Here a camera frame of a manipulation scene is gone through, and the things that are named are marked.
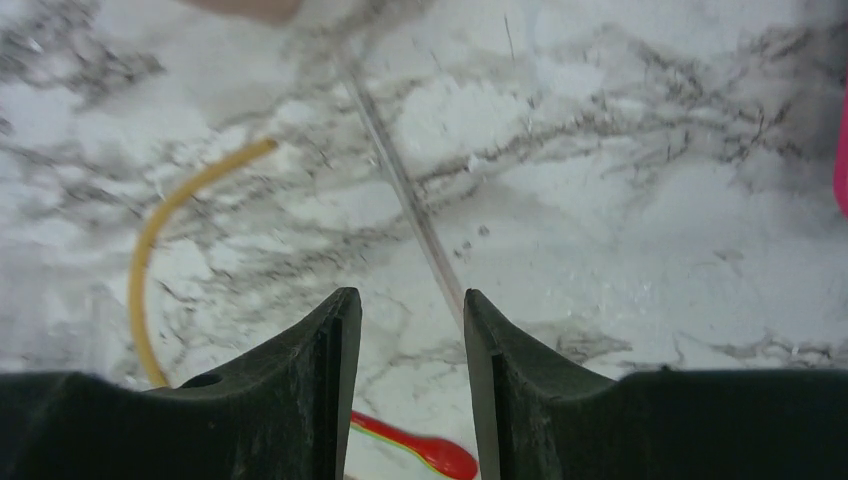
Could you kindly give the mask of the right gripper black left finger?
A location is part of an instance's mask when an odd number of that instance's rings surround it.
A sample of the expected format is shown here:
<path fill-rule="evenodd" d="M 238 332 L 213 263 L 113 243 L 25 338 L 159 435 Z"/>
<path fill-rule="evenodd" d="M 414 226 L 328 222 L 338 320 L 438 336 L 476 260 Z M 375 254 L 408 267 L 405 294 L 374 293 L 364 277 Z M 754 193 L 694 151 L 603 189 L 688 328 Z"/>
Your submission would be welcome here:
<path fill-rule="evenodd" d="M 340 479 L 362 307 L 344 287 L 177 388 L 82 372 L 1 378 L 5 479 Z"/>

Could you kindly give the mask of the pink framed whiteboard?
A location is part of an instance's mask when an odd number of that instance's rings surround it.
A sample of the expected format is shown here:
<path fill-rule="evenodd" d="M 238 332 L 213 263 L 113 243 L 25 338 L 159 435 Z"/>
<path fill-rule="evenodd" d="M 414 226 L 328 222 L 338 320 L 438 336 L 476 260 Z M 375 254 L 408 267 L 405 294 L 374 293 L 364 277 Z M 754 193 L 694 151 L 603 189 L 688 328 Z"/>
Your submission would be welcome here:
<path fill-rule="evenodd" d="M 843 101 L 842 115 L 839 125 L 839 136 L 834 165 L 832 191 L 837 205 L 844 216 L 848 215 L 848 103 Z"/>

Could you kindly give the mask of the glass stirring rod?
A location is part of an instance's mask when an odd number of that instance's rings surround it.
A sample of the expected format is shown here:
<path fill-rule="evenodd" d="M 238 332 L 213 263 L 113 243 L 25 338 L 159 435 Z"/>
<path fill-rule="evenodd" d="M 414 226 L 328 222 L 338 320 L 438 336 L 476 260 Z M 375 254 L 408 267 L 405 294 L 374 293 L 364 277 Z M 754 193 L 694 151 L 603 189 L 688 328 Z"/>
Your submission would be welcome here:
<path fill-rule="evenodd" d="M 395 191 L 457 327 L 462 329 L 464 290 L 435 232 L 426 206 L 416 195 L 413 182 L 392 142 L 387 127 L 380 118 L 373 98 L 357 76 L 358 65 L 347 46 L 339 46 L 334 58 L 339 76 L 373 142 L 380 168 Z"/>

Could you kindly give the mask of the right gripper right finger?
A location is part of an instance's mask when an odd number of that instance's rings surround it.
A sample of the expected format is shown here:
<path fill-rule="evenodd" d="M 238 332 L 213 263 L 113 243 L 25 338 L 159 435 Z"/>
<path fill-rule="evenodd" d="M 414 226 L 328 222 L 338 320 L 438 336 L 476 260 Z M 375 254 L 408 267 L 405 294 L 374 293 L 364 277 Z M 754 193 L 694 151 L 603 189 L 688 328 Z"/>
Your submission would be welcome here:
<path fill-rule="evenodd" d="M 680 371 L 612 380 L 558 354 L 480 291 L 464 301 L 485 479 L 843 479 L 843 370 Z"/>

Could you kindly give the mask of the amber rubber tubing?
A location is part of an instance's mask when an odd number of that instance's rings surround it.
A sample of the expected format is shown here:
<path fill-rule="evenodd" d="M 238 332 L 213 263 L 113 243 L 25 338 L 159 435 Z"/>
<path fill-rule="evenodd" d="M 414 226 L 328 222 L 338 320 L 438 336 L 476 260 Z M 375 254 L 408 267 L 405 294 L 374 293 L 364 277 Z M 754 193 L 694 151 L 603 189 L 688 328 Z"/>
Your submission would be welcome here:
<path fill-rule="evenodd" d="M 140 365 L 152 386 L 161 388 L 170 385 L 156 357 L 147 325 L 146 282 L 149 263 L 159 234 L 174 213 L 200 190 L 260 157 L 270 154 L 278 147 L 277 141 L 270 138 L 262 139 L 206 166 L 165 197 L 142 227 L 135 242 L 128 270 L 127 318 Z"/>

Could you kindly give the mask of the pink plastic bin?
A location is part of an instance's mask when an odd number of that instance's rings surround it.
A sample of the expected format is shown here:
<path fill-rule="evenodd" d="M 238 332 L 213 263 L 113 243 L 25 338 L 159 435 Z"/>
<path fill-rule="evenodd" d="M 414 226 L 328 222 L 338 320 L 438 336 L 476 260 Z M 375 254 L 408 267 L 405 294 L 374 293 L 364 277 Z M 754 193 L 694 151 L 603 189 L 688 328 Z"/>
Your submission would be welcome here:
<path fill-rule="evenodd" d="M 289 21 L 302 0 L 182 0 L 182 3 L 224 16 L 234 16 L 268 25 Z"/>

